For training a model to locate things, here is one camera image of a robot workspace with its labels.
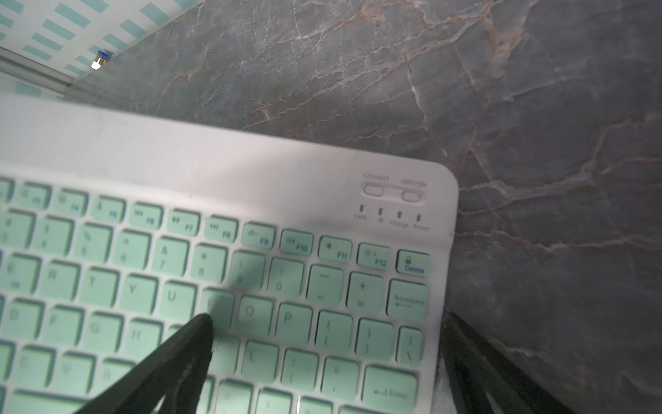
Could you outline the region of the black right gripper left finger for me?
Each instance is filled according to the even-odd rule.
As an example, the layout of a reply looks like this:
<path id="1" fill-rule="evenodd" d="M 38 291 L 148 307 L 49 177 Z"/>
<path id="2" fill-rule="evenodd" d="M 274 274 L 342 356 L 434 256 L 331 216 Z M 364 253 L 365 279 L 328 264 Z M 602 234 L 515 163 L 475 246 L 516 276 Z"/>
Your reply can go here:
<path id="1" fill-rule="evenodd" d="M 196 315 L 113 386 L 77 410 L 84 413 L 194 413 L 214 340 L 210 315 Z"/>

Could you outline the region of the green key keyboard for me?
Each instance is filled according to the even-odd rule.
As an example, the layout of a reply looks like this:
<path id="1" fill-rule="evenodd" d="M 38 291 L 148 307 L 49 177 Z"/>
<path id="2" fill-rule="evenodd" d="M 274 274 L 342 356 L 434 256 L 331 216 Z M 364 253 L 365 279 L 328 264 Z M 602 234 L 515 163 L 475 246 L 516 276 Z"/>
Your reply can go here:
<path id="1" fill-rule="evenodd" d="M 1 410 L 73 413 L 205 313 L 196 413 L 429 413 L 443 165 L 1 98 Z"/>

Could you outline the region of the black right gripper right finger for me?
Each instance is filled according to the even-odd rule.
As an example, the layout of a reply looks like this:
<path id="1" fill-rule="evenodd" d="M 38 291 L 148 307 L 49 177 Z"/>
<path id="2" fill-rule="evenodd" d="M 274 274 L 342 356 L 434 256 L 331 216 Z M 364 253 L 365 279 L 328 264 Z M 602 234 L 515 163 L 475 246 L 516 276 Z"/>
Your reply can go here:
<path id="1" fill-rule="evenodd" d="M 441 352 L 458 413 L 571 413 L 453 312 L 442 323 Z"/>

